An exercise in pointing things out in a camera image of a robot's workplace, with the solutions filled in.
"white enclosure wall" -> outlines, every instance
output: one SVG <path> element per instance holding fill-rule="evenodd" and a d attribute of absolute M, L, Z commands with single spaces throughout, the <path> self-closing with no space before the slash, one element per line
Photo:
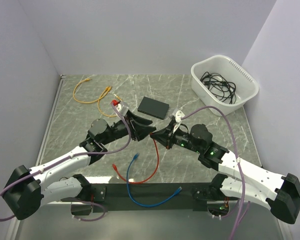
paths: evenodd
<path fill-rule="evenodd" d="M 0 0 L 0 191 L 16 167 L 36 163 L 59 78 L 18 0 Z"/>
<path fill-rule="evenodd" d="M 242 64 L 276 0 L 19 0 L 60 74 L 189 74 Z"/>
<path fill-rule="evenodd" d="M 243 67 L 260 84 L 245 110 L 261 162 L 300 179 L 300 0 L 276 2 Z"/>

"gray marble tabletop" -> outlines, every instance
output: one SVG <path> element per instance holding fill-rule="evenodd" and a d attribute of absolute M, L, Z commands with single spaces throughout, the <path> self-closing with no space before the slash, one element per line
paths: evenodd
<path fill-rule="evenodd" d="M 97 99 L 105 87 L 112 86 L 110 93 L 100 101 L 100 108 L 107 114 L 112 115 L 114 111 L 110 102 L 117 94 L 130 106 L 130 110 L 138 116 L 151 119 L 152 126 L 157 130 L 166 127 L 170 121 L 168 115 L 175 108 L 181 109 L 189 114 L 199 107 L 203 102 L 191 89 L 190 75 L 67 75 L 62 80 L 56 107 L 54 109 L 50 131 L 46 138 L 46 145 L 40 160 L 41 164 L 47 163 L 76 147 L 82 142 L 93 120 L 106 119 L 111 125 L 119 120 L 118 117 L 105 117 L 97 108 L 97 104 L 82 104 L 73 99 L 73 90 L 76 84 L 85 79 L 78 87 L 76 97 L 82 101 Z M 146 96 L 165 102 L 170 105 L 168 114 L 164 120 L 157 119 L 138 112 L 137 108 L 142 98 Z M 251 135 L 249 124 L 243 108 L 227 116 L 235 135 L 239 156 L 255 165 L 261 166 L 258 153 Z M 205 109 L 183 121 L 191 128 L 194 124 L 203 123 L 213 134 L 213 141 L 233 151 L 232 139 L 228 127 L 222 117 L 214 115 Z M 109 151 L 123 146 L 128 137 L 123 137 L 108 144 Z M 217 174 L 213 169 L 208 169 L 198 161 L 198 154 L 178 146 L 171 150 L 165 149 L 158 144 L 160 164 L 155 176 L 149 183 L 194 183 L 210 182 Z M 132 141 L 129 146 L 121 152 L 105 155 L 98 162 L 78 169 L 74 173 L 81 173 L 86 177 L 98 177 L 99 182 L 123 183 L 112 168 L 112 163 L 117 165 L 119 172 L 125 176 L 132 157 L 140 153 L 139 158 L 130 169 L 131 181 L 141 181 L 147 178 L 156 167 L 157 157 L 154 143 L 150 137 L 137 142 Z"/>

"cable bundle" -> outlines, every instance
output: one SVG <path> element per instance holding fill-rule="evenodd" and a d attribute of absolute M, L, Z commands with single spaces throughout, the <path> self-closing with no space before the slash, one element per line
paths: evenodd
<path fill-rule="evenodd" d="M 206 88 L 221 102 L 229 104 L 235 104 L 237 100 L 236 96 L 236 84 L 232 81 L 227 81 L 219 73 L 209 73 L 206 71 L 200 81 Z"/>

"purple cable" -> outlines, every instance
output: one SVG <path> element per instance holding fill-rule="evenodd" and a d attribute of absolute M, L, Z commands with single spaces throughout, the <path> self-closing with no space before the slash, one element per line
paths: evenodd
<path fill-rule="evenodd" d="M 232 137 L 232 141 L 233 141 L 233 148 L 234 148 L 234 155 L 235 155 L 235 158 L 238 159 L 238 149 L 237 149 L 237 144 L 236 144 L 236 139 L 235 139 L 235 135 L 234 135 L 234 132 L 230 126 L 230 123 L 226 117 L 226 115 L 224 115 L 224 113 L 217 107 L 215 106 L 203 106 L 203 107 L 200 107 L 198 108 L 197 110 L 195 110 L 194 112 L 182 117 L 181 119 L 187 119 L 188 117 L 192 116 L 193 114 L 196 114 L 197 112 L 203 110 L 203 109 L 214 109 L 214 110 L 217 110 L 221 115 L 222 117 L 224 118 L 226 124 L 228 125 L 228 128 L 229 128 L 229 131 L 230 131 L 230 134 L 231 134 L 231 137 Z M 241 215 L 241 211 L 244 207 L 244 199 L 245 199 L 245 195 L 246 195 L 246 184 L 245 184 L 245 176 L 244 176 L 244 173 L 242 172 L 242 168 L 241 168 L 241 165 L 240 165 L 240 162 L 238 162 L 238 168 L 239 168 L 239 172 L 240 172 L 240 176 L 241 176 L 241 181 L 242 181 L 242 195 L 241 195 L 241 199 L 242 201 L 240 202 L 239 204 L 239 210 L 238 210 L 238 214 L 235 218 L 235 222 L 234 222 L 234 225 L 233 225 L 233 228 L 232 228 L 232 231 L 231 231 L 231 234 L 229 236 L 229 240 L 232 240 L 234 235 L 235 235 L 235 232 L 239 226 L 239 221 L 240 221 L 240 215 Z"/>
<path fill-rule="evenodd" d="M 248 212 L 249 207 L 250 207 L 250 203 L 251 203 L 251 202 L 248 201 L 248 203 L 247 203 L 247 205 L 246 205 L 246 208 L 245 208 L 245 210 L 244 210 L 244 213 L 242 214 L 242 217 L 241 217 L 240 220 L 239 220 L 239 224 L 241 223 L 242 219 L 244 219 L 246 213 Z"/>
<path fill-rule="evenodd" d="M 99 217 L 97 217 L 97 218 L 94 218 L 94 219 L 84 219 L 84 218 L 80 218 L 78 216 L 74 216 L 75 219 L 78 219 L 78 220 L 80 220 L 82 222 L 94 222 L 94 221 L 97 221 L 99 219 L 102 219 L 105 216 L 106 212 L 107 212 L 107 209 L 104 206 L 102 206 L 102 205 L 100 205 L 98 203 L 95 203 L 95 202 L 92 202 L 92 201 L 81 201 L 81 200 L 78 200 L 76 198 L 74 198 L 73 200 L 74 200 L 74 202 L 79 202 L 79 203 L 83 203 L 83 204 L 94 205 L 94 206 L 97 206 L 97 207 L 99 207 L 99 208 L 101 208 L 103 210 L 102 215 L 99 216 Z"/>
<path fill-rule="evenodd" d="M 123 124 L 125 125 L 125 127 L 126 127 L 126 129 L 127 129 L 129 138 L 128 138 L 128 141 L 126 142 L 126 144 L 125 144 L 123 147 L 121 147 L 121 148 L 119 148 L 119 149 L 117 149 L 117 150 L 114 150 L 114 151 L 104 151 L 104 152 L 80 152 L 80 153 L 74 154 L 73 157 L 82 156 L 82 155 L 105 155 L 105 154 L 114 154 L 114 153 L 120 152 L 121 150 L 125 149 L 125 148 L 129 145 L 129 143 L 130 143 L 130 141 L 131 141 L 131 131 L 130 131 L 130 128 L 129 128 L 129 126 L 128 126 L 128 123 L 126 122 L 125 118 L 118 112 L 118 110 L 116 109 L 116 107 L 115 107 L 112 103 L 111 103 L 111 106 L 112 106 L 113 110 L 115 111 L 115 113 L 116 113 L 116 114 L 119 116 L 119 118 L 122 120 Z M 43 171 L 47 171 L 47 170 L 49 170 L 49 169 L 51 169 L 51 168 L 54 168 L 55 166 L 57 166 L 57 165 L 63 163 L 64 161 L 69 160 L 70 158 L 71 158 L 71 156 L 66 156 L 66 157 L 64 157 L 63 159 L 61 159 L 61 160 L 59 160 L 59 161 L 57 161 L 57 162 L 51 164 L 50 166 L 47 166 L 47 167 L 43 168 Z M 6 191 L 8 191 L 10 188 L 12 188 L 12 187 L 14 187 L 15 185 L 21 183 L 22 181 L 24 181 L 24 180 L 26 180 L 26 179 L 28 179 L 28 178 L 31 178 L 31 177 L 33 177 L 33 176 L 36 176 L 36 175 L 38 175 L 38 174 L 40 174 L 40 173 L 41 173 L 41 171 L 39 170 L 39 171 L 36 171 L 36 172 L 34 172 L 34 173 L 31 173 L 31 174 L 29 174 L 29 175 L 27 175 L 27 176 L 24 176 L 24 177 L 18 179 L 17 181 L 14 181 L 14 182 L 11 183 L 10 185 L 6 186 L 6 187 L 0 192 L 0 197 L 1 197 Z M 105 209 L 103 206 L 101 206 L 101 205 L 99 205 L 99 204 L 97 204 L 97 203 L 94 204 L 94 205 L 96 205 L 96 206 L 98 206 L 98 207 L 101 207 L 101 208 L 104 210 L 103 214 L 101 215 L 101 217 L 103 217 L 103 216 L 106 214 L 106 209 Z M 9 216 L 9 217 L 6 217 L 6 218 L 0 218 L 0 222 L 8 221 L 8 220 L 10 220 L 10 219 L 12 219 L 12 218 L 14 218 L 14 217 L 15 217 L 15 215 L 12 215 L 12 216 Z"/>

